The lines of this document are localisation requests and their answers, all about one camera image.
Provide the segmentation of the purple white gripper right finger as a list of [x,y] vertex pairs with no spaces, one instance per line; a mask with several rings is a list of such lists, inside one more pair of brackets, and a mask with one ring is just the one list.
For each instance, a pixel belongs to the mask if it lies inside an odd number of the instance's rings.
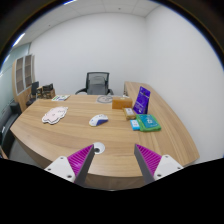
[[170,155],[159,155],[138,144],[134,147],[134,155],[145,184],[152,183],[182,169],[182,166]]

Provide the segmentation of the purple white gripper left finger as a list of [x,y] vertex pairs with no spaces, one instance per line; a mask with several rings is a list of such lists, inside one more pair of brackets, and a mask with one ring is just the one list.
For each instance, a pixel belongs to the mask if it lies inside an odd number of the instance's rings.
[[68,157],[59,156],[45,168],[45,171],[76,185],[84,186],[94,155],[94,146],[89,145]]

